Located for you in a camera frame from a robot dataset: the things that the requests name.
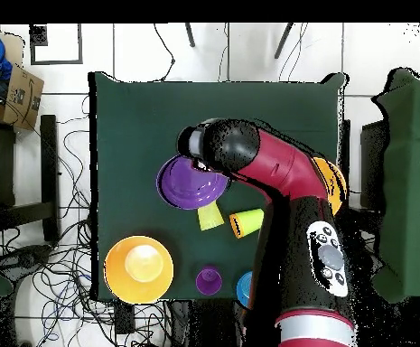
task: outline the tile floor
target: tile floor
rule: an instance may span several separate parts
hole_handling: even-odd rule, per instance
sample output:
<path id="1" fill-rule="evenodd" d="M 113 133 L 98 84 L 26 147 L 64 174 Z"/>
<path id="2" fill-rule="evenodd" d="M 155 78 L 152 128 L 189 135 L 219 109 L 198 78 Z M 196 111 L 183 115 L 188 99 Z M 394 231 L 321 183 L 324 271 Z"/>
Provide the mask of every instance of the tile floor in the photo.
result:
<path id="1" fill-rule="evenodd" d="M 229 28 L 229 55 L 226 47 L 224 23 L 192 23 L 196 46 L 191 48 L 184 23 L 158 24 L 157 28 L 175 58 L 175 65 L 167 80 L 217 81 L 229 78 L 236 81 L 278 81 L 285 61 L 296 45 L 301 25 L 295 24 L 282 54 L 274 59 L 278 41 L 286 23 L 231 23 Z M 320 81 L 327 74 L 344 71 L 350 82 L 344 91 L 344 117 L 351 121 L 350 189 L 360 191 L 359 134 L 362 125 L 379 120 L 382 115 L 370 100 L 382 91 L 390 70 L 410 67 L 420 73 L 420 24 L 417 23 L 309 23 L 304 30 L 302 52 L 299 59 L 296 46 L 286 63 L 281 80 Z M 91 24 L 82 25 L 82 64 L 31 65 L 28 24 L 1 24 L 2 32 L 21 36 L 25 42 L 23 67 L 44 80 L 40 114 L 55 114 L 57 121 L 64 122 L 84 117 L 88 102 L 83 100 L 89 91 L 87 74 L 98 70 L 123 81 L 147 81 L 160 79 L 167 72 L 170 56 L 162 46 L 152 24 Z M 74 24 L 48 24 L 50 44 L 36 48 L 36 60 L 73 60 L 77 50 Z M 39 129 L 39 118 L 36 125 Z M 67 147 L 81 159 L 84 172 L 79 188 L 90 198 L 89 188 L 89 121 L 87 119 L 58 124 L 59 155 L 76 175 L 81 164 L 63 147 Z M 39 137 L 31 132 L 18 131 L 15 149 L 14 193 L 18 204 L 37 202 L 40 192 Z M 65 213 L 71 199 L 72 182 L 62 168 L 60 176 L 61 214 Z M 351 195 L 351 203 L 359 204 L 359 195 Z M 68 210 L 61 220 L 62 229 L 79 219 L 78 210 Z M 86 218 L 86 209 L 80 211 Z M 42 243 L 41 223 L 21 227 L 22 235 L 14 242 L 16 247 Z M 10 239 L 12 232 L 5 233 Z M 73 236 L 63 239 L 62 244 L 73 243 Z M 89 256 L 83 259 L 89 267 Z M 41 276 L 35 285 L 46 295 L 51 294 Z M 21 284 L 15 309 L 15 323 L 20 340 L 36 345 L 44 335 L 44 316 L 51 314 L 52 307 L 44 307 L 47 298 L 33 286 L 32 277 Z M 80 327 L 80 321 L 68 316 L 60 321 L 51 337 L 42 347 L 67 347 L 69 339 Z M 104 331 L 110 332 L 111 326 Z M 135 337 L 140 342 L 140 334 Z M 163 339 L 163 332 L 155 332 L 155 340 Z M 118 337 L 118 343 L 125 336 Z M 70 347 L 113 347 L 96 323 L 83 324 L 78 340 Z"/>

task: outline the wire bundle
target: wire bundle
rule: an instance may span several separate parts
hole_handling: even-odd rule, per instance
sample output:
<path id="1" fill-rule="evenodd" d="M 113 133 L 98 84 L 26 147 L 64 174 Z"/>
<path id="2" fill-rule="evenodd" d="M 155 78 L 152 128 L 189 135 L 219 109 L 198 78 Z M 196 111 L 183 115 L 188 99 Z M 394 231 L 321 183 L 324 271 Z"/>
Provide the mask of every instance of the wire bundle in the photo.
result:
<path id="1" fill-rule="evenodd" d="M 15 109 L 11 104 L 7 103 L 5 99 L 4 101 L 15 112 L 18 120 L 18 115 L 22 115 L 20 111 Z M 85 117 L 72 118 L 64 122 L 58 121 L 57 123 L 66 124 L 70 121 L 85 119 L 89 116 L 88 113 L 85 113 L 84 111 L 83 113 L 85 114 Z M 79 179 L 84 171 L 83 163 L 81 159 L 67 147 L 67 138 L 75 133 L 88 133 L 89 131 L 75 130 L 69 132 L 63 138 L 63 145 L 65 149 L 77 159 L 81 166 L 78 176 L 75 176 L 75 173 L 68 163 L 44 141 L 40 133 L 37 132 L 34 127 L 32 127 L 32 130 L 40 137 L 42 145 L 47 145 L 51 149 L 51 153 L 67 170 L 73 183 L 71 190 L 72 198 L 69 205 L 66 207 L 66 211 L 60 216 L 60 218 L 64 218 L 70 209 L 78 210 L 78 221 L 71 224 L 65 229 L 65 231 L 62 232 L 59 243 L 54 246 L 54 251 L 51 253 L 50 261 L 46 265 L 41 266 L 33 274 L 32 282 L 34 289 L 47 299 L 47 302 L 42 308 L 41 314 L 43 337 L 40 341 L 38 341 L 36 347 L 43 347 L 46 342 L 54 342 L 60 338 L 62 341 L 62 347 L 70 347 L 73 339 L 75 338 L 77 339 L 79 347 L 81 347 L 79 342 L 79 332 L 83 328 L 84 324 L 97 324 L 104 337 L 114 347 L 165 347 L 167 340 L 171 342 L 172 347 L 182 347 L 182 345 L 176 341 L 173 336 L 173 308 L 170 302 L 161 302 L 161 304 L 163 304 L 163 308 L 160 307 L 160 303 L 155 305 L 146 305 L 145 307 L 140 308 L 138 312 L 139 314 L 146 308 L 153 307 L 160 313 L 161 317 L 156 314 L 150 314 L 148 318 L 145 318 L 145 325 L 135 328 L 134 333 L 130 333 L 126 336 L 123 344 L 118 344 L 117 334 L 115 333 L 115 318 L 113 312 L 114 302 L 100 303 L 90 298 L 90 269 L 83 267 L 80 264 L 84 257 L 91 256 L 89 221 L 80 217 L 81 210 L 89 209 L 90 203 L 87 196 L 78 187 Z M 7 243 L 4 241 L 3 233 L 3 242 L 0 247 L 3 249 L 4 255 L 7 255 L 12 250 L 16 250 L 16 247 L 10 245 L 12 241 L 16 240 L 20 236 L 20 229 L 15 229 L 17 230 L 16 235 L 9 239 Z M 76 243 L 61 244 L 61 240 L 66 238 L 66 236 L 74 230 L 76 231 Z M 51 277 L 54 276 L 61 278 L 61 281 L 54 283 L 51 280 Z M 41 285 L 45 285 L 49 288 L 49 294 L 43 293 L 41 285 L 38 287 L 38 281 Z M 171 313 L 171 318 L 167 315 L 168 311 Z M 60 321 L 65 322 L 74 319 L 78 319 L 76 330 L 66 343 L 63 337 L 63 331 L 61 330 Z M 110 330 L 106 332 L 104 326 L 109 326 Z M 152 329 L 156 326 L 163 331 L 163 343 L 161 346 L 154 345 L 151 342 L 152 336 L 154 335 L 154 331 Z M 56 327 L 58 328 L 60 335 L 55 332 Z M 133 334 L 138 334 L 143 339 L 140 342 L 133 340 L 128 346 L 128 338 Z"/>

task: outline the purple cup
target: purple cup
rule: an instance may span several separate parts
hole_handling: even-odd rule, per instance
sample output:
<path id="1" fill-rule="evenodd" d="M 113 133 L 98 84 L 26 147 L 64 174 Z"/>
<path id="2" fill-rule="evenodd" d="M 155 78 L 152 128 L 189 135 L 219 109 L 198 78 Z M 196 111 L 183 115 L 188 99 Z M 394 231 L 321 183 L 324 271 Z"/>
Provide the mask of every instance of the purple cup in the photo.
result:
<path id="1" fill-rule="evenodd" d="M 177 155 L 158 172 L 156 189 L 171 206 L 193 210 L 217 200 L 228 181 L 225 175 L 194 169 L 190 158 Z"/>
<path id="2" fill-rule="evenodd" d="M 195 285 L 202 294 L 215 295 L 222 286 L 222 278 L 214 266 L 206 266 L 197 275 Z"/>

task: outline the table leg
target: table leg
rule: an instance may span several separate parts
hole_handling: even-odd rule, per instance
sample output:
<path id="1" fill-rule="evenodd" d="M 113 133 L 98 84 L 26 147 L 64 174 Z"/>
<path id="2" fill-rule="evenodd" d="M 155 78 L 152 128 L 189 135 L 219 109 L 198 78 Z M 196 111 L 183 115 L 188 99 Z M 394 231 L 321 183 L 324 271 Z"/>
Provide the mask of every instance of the table leg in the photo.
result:
<path id="1" fill-rule="evenodd" d="M 284 44 L 286 41 L 286 38 L 288 37 L 288 34 L 290 34 L 290 31 L 292 30 L 294 23 L 288 23 L 285 27 L 284 34 L 282 34 L 282 38 L 280 39 L 280 43 L 278 43 L 277 51 L 275 52 L 275 59 L 278 59 L 280 56 L 280 53 L 282 53 L 282 49 L 284 48 Z"/>
<path id="2" fill-rule="evenodd" d="M 193 34 L 191 33 L 191 24 L 185 23 L 185 29 L 187 30 L 187 36 L 189 37 L 189 43 L 193 48 L 195 46 L 195 41 L 193 40 Z"/>

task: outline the green table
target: green table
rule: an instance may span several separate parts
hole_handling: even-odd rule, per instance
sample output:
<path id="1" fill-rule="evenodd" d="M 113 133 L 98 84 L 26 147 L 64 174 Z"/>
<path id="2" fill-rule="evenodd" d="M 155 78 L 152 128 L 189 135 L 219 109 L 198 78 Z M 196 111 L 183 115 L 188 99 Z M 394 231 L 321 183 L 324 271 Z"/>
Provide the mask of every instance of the green table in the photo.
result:
<path id="1" fill-rule="evenodd" d="M 389 125 L 383 189 L 386 213 L 379 255 L 385 266 L 373 285 L 388 302 L 420 296 L 420 79 L 410 69 L 393 70 L 374 98 Z"/>
<path id="2" fill-rule="evenodd" d="M 338 89 L 344 80 L 335 74 L 319 84 L 123 83 L 95 73 L 90 89 L 97 94 L 97 121 L 91 125 L 97 142 L 91 144 L 98 151 L 98 299 L 113 297 L 103 276 L 105 256 L 133 235 L 159 240 L 172 255 L 174 278 L 163 298 L 204 298 L 195 277 L 205 264 L 218 267 L 223 279 L 213 297 L 236 298 L 238 279 L 254 261 L 257 234 L 236 239 L 228 217 L 264 207 L 264 197 L 246 185 L 231 184 L 218 199 L 225 224 L 201 231 L 196 211 L 162 201 L 156 175 L 176 155 L 179 132 L 211 117 L 259 118 L 335 161 Z M 91 172 L 96 175 L 94 164 Z"/>

